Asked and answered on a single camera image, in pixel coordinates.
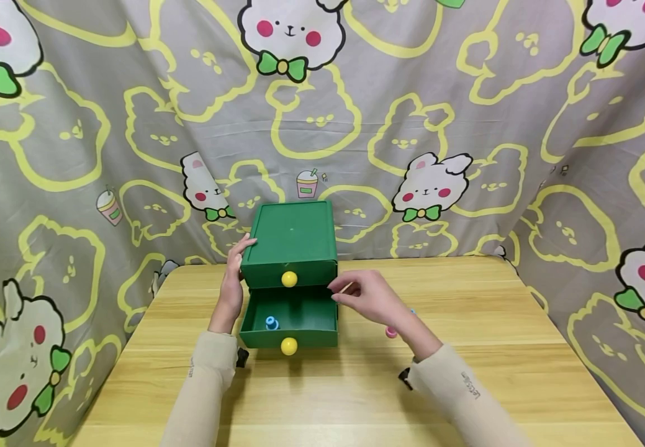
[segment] beige sleeve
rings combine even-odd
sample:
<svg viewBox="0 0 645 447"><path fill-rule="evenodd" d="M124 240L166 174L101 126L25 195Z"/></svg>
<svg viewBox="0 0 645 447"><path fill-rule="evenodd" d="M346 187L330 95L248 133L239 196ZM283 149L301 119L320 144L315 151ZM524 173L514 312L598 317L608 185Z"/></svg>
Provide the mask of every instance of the beige sleeve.
<svg viewBox="0 0 645 447"><path fill-rule="evenodd" d="M220 401L235 375L238 342L229 334L201 333L191 368L178 392L161 447L213 447Z"/></svg>
<svg viewBox="0 0 645 447"><path fill-rule="evenodd" d="M454 348L443 345L412 365L410 385L441 410L468 447L532 446Z"/></svg>

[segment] person's right hand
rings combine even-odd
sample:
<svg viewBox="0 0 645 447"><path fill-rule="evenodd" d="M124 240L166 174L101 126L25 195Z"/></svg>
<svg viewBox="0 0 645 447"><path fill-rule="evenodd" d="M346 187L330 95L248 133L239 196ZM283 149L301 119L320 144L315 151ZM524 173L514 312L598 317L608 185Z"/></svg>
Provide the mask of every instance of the person's right hand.
<svg viewBox="0 0 645 447"><path fill-rule="evenodd" d="M349 284L344 293L341 291ZM359 312L374 323L397 328L412 313L377 270L352 270L329 286L332 299Z"/></svg>

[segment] yellow knob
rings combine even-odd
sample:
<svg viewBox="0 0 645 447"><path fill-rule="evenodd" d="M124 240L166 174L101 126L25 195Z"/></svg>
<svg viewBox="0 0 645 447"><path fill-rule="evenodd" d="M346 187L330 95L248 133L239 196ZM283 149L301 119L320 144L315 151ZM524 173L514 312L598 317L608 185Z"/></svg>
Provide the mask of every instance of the yellow knob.
<svg viewBox="0 0 645 447"><path fill-rule="evenodd" d="M286 356L292 356L297 352L297 340L295 340L293 337L288 337L282 340L282 343L280 344L280 350Z"/></svg>
<svg viewBox="0 0 645 447"><path fill-rule="evenodd" d="M282 284L285 287L295 287L295 284L297 284L297 274L295 274L295 272L283 273Z"/></svg>

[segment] wooden table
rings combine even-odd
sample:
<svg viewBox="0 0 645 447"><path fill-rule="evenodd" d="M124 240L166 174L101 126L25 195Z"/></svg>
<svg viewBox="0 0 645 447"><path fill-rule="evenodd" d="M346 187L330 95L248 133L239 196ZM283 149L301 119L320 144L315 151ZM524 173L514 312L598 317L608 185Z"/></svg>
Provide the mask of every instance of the wooden table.
<svg viewBox="0 0 645 447"><path fill-rule="evenodd" d="M504 261L340 263L340 270L368 268L454 345L535 446L641 446ZM222 276L222 265L168 276L71 446L158 446ZM301 348L290 358L251 350L225 395L218 445L462 446L397 379L411 358L399 337L388 339L383 326L341 307L337 349Z"/></svg>

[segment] green drawer box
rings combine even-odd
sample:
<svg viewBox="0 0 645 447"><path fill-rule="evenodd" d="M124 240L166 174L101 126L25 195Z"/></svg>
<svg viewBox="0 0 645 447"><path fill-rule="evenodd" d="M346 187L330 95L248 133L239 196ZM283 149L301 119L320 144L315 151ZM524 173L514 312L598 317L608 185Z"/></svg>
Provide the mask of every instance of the green drawer box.
<svg viewBox="0 0 645 447"><path fill-rule="evenodd" d="M336 347L337 304L331 296L324 286L251 289L240 338L247 348L280 349L287 337L300 348ZM266 329L269 316L278 320L279 329Z"/></svg>
<svg viewBox="0 0 645 447"><path fill-rule="evenodd" d="M283 287L285 272L297 274L297 287L327 286L337 276L330 202L263 204L251 237L257 244L246 249L241 264L251 289Z"/></svg>

